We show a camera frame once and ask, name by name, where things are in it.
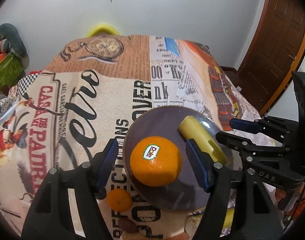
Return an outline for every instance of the green box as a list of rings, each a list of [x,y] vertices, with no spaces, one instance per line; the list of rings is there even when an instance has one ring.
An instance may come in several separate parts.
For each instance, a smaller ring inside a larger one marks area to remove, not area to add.
[[[2,89],[11,88],[17,81],[23,67],[18,57],[11,52],[0,62],[0,93]]]

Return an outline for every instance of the clock illustration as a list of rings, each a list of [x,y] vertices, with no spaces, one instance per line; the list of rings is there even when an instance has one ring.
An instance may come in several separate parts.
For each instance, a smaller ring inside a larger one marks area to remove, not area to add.
[[[123,53],[124,46],[120,40],[105,36],[90,41],[86,49],[101,60],[112,61]]]

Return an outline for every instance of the bird illustration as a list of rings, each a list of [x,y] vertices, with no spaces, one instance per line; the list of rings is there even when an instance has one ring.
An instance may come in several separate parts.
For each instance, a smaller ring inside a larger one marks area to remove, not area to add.
[[[23,194],[23,196],[22,196],[22,198],[20,198],[20,200],[23,200],[25,195],[28,195],[32,201],[33,198],[35,197],[32,174],[27,170],[25,162],[18,162],[17,166],[18,166],[18,172],[19,172],[20,179],[26,190],[26,192]]]

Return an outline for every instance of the mandarin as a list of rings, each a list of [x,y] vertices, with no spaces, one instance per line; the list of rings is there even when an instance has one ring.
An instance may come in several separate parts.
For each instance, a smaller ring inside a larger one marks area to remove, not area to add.
[[[141,140],[130,156],[134,177],[150,187],[161,187],[174,182],[180,173],[182,157],[178,147],[161,136]]]
[[[128,191],[122,188],[115,188],[107,194],[107,205],[114,211],[125,212],[132,205],[132,199]]]

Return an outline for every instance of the round plate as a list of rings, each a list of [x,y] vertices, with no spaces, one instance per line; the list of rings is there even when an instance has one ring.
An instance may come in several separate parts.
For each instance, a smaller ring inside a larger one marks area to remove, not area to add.
[[[123,160],[128,178],[137,192],[152,205],[168,211],[190,212],[206,206],[209,194],[198,186],[190,162],[185,153],[186,140],[178,127],[187,116],[194,116],[214,137],[220,129],[203,114],[182,106],[162,106],[141,115],[129,128],[124,147]],[[162,136],[172,141],[182,155],[182,169],[173,183],[164,187],[148,187],[140,183],[130,168],[130,155],[137,143],[149,136]],[[222,147],[227,158],[232,162],[232,154],[228,148]]]

